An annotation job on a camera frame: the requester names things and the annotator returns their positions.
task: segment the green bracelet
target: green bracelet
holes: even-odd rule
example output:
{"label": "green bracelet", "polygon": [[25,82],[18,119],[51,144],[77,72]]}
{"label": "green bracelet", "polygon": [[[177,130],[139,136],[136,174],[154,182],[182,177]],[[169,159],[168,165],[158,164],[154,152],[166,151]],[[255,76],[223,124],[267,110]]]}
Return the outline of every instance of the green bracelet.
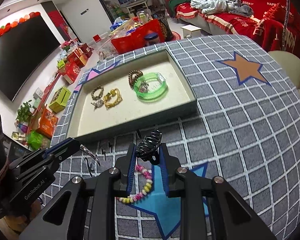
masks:
{"label": "green bracelet", "polygon": [[[155,91],[148,92],[148,82],[157,80],[160,87]],[[139,77],[134,84],[134,91],[138,97],[144,100],[156,99],[161,96],[168,88],[165,78],[160,73],[148,73]]]}

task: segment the orange star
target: orange star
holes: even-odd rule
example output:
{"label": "orange star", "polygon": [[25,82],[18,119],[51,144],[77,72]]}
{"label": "orange star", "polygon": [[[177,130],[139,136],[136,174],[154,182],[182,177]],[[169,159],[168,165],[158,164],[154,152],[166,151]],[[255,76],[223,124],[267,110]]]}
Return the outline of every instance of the orange star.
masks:
{"label": "orange star", "polygon": [[234,60],[223,60],[219,62],[235,70],[239,85],[242,85],[250,78],[255,78],[261,82],[270,85],[270,83],[260,73],[262,64],[248,61],[235,51],[234,51]]}

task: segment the red rug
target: red rug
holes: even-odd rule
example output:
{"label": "red rug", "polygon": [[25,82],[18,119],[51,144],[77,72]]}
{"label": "red rug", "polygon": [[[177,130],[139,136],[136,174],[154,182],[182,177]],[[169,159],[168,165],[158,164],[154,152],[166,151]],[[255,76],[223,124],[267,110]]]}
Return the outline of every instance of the red rug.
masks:
{"label": "red rug", "polygon": [[181,40],[181,36],[179,33],[176,33],[176,32],[172,32],[172,35],[173,35],[173,38],[172,38],[172,41],[176,41],[176,40]]}

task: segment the red blanket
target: red blanket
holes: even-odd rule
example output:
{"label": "red blanket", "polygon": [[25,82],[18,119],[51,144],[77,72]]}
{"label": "red blanket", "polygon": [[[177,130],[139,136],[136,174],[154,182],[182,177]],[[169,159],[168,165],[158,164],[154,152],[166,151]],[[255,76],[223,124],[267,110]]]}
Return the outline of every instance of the red blanket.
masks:
{"label": "red blanket", "polygon": [[[281,50],[283,24],[279,19],[269,19],[265,12],[280,3],[285,8],[286,0],[241,0],[243,4],[251,6],[254,16],[250,19],[229,13],[218,13],[215,15],[201,14],[200,11],[192,9],[190,3],[184,3],[177,7],[177,18],[194,18],[197,14],[207,22],[213,23],[227,33],[246,35],[259,44],[265,51]],[[296,8],[290,5],[290,17],[285,35],[286,51],[300,58],[300,15]]]}

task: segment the white tray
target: white tray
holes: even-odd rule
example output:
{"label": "white tray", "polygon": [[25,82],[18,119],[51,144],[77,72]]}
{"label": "white tray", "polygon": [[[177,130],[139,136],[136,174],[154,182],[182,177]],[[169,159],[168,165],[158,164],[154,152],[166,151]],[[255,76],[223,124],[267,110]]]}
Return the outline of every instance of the white tray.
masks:
{"label": "white tray", "polygon": [[[129,86],[128,75],[131,70],[141,70],[143,74],[161,73],[168,85],[165,95],[158,101],[140,100]],[[94,109],[90,94],[98,85],[104,86],[103,96],[111,89],[118,88],[123,100],[108,110],[105,106]],[[197,98],[187,78],[170,53],[161,50],[105,71],[85,82],[78,93],[67,136],[84,142],[100,140],[189,115],[196,110]]]}

